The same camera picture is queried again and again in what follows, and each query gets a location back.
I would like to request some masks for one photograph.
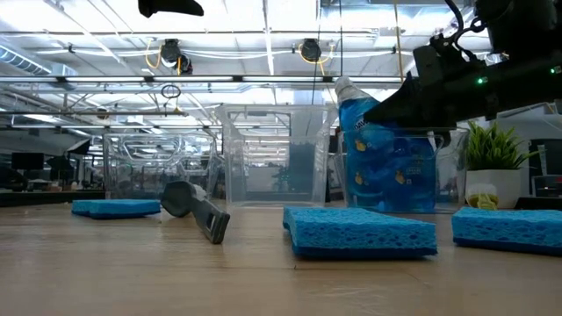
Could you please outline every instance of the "blue sponge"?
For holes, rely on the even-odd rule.
[[[93,219],[133,219],[160,212],[158,200],[77,200],[72,213]]]
[[[484,211],[465,207],[452,218],[459,246],[562,255],[561,211]]]
[[[357,208],[285,207],[283,226],[295,255],[398,259],[435,255],[434,224]]]

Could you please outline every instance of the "desk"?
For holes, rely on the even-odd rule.
[[[562,259],[456,248],[414,262],[296,260],[282,212],[233,213],[213,246],[193,217],[95,221],[70,205],[0,212],[1,315],[562,314]]]

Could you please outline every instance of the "bottle cap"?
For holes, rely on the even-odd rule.
[[[340,92],[349,86],[354,86],[353,82],[347,76],[341,76],[335,81],[335,94],[339,95]]]

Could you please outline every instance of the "blue dish soap bottle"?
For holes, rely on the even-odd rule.
[[[409,138],[394,124],[366,123],[364,114],[379,101],[348,77],[336,81],[335,93],[347,149],[349,205],[380,212],[432,212],[436,166],[429,140]]]

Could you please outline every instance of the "metal frame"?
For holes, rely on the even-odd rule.
[[[334,83],[337,76],[311,75],[153,75],[153,76],[0,76],[0,83]],[[362,83],[400,83],[398,76],[352,76]]]

